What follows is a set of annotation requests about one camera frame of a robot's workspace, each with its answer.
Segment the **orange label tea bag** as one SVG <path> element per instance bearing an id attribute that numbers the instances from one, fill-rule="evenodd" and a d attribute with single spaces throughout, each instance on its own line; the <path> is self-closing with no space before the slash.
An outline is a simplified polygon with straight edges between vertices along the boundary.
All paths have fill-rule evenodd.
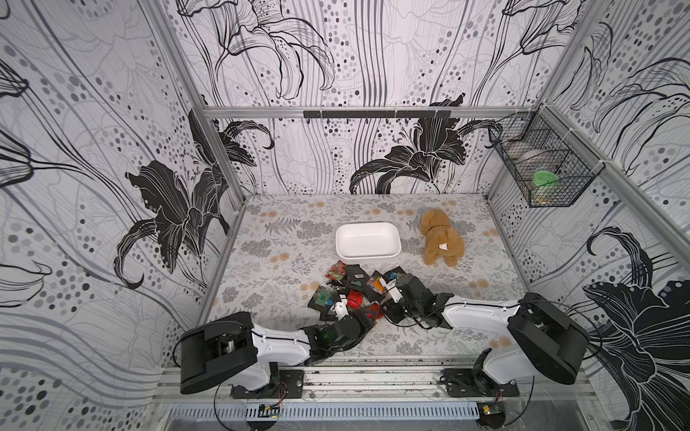
<path id="1" fill-rule="evenodd" d="M 381 273 L 377 270 L 369 277 L 366 288 L 368 294 L 374 297 L 384 296 L 386 294 L 386 282 Z"/>

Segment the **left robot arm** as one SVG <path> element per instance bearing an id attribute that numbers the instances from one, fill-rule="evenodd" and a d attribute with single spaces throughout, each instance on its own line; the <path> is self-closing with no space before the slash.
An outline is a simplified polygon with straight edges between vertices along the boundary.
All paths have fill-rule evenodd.
<path id="1" fill-rule="evenodd" d="M 188 330 L 175 347 L 180 392 L 201 393 L 224 382 L 259 391 L 277 385 L 278 366 L 311 366 L 358 346 L 374 328 L 370 312 L 343 310 L 331 323 L 270 330 L 237 312 Z"/>

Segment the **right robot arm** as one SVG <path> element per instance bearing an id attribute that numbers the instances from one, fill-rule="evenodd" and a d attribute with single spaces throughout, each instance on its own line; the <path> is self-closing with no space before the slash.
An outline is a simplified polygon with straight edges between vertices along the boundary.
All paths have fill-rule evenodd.
<path id="1" fill-rule="evenodd" d="M 396 326 L 411 319 L 425 330 L 474 329 L 506 339 L 505 346 L 483 350 L 474 363 L 470 384 L 481 393 L 537 375 L 574 384 L 590 343 L 581 325 L 531 292 L 513 301 L 467 299 L 434 294 L 415 276 L 403 274 L 386 283 L 381 310 Z"/>

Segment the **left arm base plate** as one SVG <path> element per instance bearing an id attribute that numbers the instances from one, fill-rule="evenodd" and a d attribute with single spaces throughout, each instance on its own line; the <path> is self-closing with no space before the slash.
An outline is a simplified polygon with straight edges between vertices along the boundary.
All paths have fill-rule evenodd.
<path id="1" fill-rule="evenodd" d="M 266 386 L 249 391 L 235 386 L 231 395 L 239 400 L 296 400 L 303 395 L 305 373 L 302 370 L 278 370 L 271 373 Z"/>

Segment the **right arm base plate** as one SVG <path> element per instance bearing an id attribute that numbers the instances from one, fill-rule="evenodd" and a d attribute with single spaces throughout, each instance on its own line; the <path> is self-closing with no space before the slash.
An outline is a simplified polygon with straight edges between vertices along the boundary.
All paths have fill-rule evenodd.
<path id="1" fill-rule="evenodd" d="M 441 371 L 440 383 L 451 398 L 486 397 L 500 400 L 519 397 L 517 384 L 497 384 L 483 372 L 470 368 L 447 368 Z"/>

